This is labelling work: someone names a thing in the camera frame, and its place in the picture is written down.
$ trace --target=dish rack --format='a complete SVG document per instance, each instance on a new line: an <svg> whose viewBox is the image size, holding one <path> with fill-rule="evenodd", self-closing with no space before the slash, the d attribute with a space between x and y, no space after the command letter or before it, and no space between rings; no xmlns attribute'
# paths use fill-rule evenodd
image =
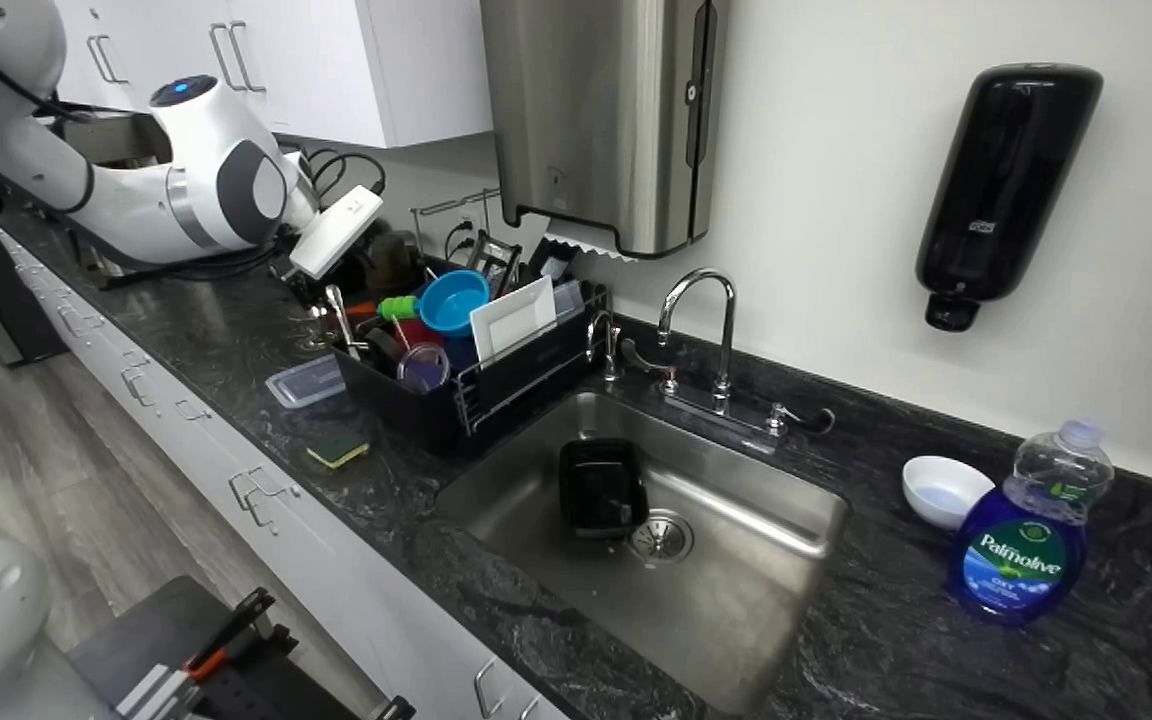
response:
<svg viewBox="0 0 1152 720"><path fill-rule="evenodd" d="M544 403L594 375L586 359L588 325L610 307L610 288L586 284L586 312L532 334L503 359L482 367L462 367L443 389L415 391L367 359L337 353L348 391L384 420L388 432L454 456L482 451L519 420L538 414Z"/></svg>

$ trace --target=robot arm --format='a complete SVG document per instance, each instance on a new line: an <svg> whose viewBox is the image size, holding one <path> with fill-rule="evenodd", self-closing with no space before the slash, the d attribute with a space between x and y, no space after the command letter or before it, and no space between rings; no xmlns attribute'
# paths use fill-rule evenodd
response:
<svg viewBox="0 0 1152 720"><path fill-rule="evenodd" d="M112 250L159 266L259 249L282 222L299 233L294 265L319 281L378 220L381 196L353 188L315 213L297 158L210 75L165 84L154 114L174 158L101 166L36 120L63 66L52 0L0 0L0 177L67 213Z"/></svg>

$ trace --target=dish soap bottle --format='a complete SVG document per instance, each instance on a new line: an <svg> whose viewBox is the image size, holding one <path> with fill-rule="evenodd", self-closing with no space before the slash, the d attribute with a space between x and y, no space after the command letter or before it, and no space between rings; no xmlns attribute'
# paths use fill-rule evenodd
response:
<svg viewBox="0 0 1152 720"><path fill-rule="evenodd" d="M1049 611L1086 566L1087 507L1109 483L1113 463L1093 422L1026 439L1011 474L962 528L952 591L1000 622Z"/></svg>

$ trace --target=sink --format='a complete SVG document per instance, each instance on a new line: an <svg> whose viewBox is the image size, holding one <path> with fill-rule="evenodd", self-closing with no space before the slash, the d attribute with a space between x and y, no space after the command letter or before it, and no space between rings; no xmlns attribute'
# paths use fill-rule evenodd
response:
<svg viewBox="0 0 1152 720"><path fill-rule="evenodd" d="M561 517L556 456L594 436L641 449L653 511L629 538L578 538ZM439 511L741 716L784 661L846 498L610 391L578 391L495 445Z"/></svg>

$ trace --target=gray floor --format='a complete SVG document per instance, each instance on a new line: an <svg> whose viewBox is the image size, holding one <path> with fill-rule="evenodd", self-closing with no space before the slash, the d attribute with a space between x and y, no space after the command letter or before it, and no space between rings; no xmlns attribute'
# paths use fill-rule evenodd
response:
<svg viewBox="0 0 1152 720"><path fill-rule="evenodd" d="M282 594L277 619L299 636L297 665L359 716L378 704L378 687L74 356L0 367L0 533L52 566L57 646L76 646L174 576L198 576L225 603L265 582Z"/></svg>

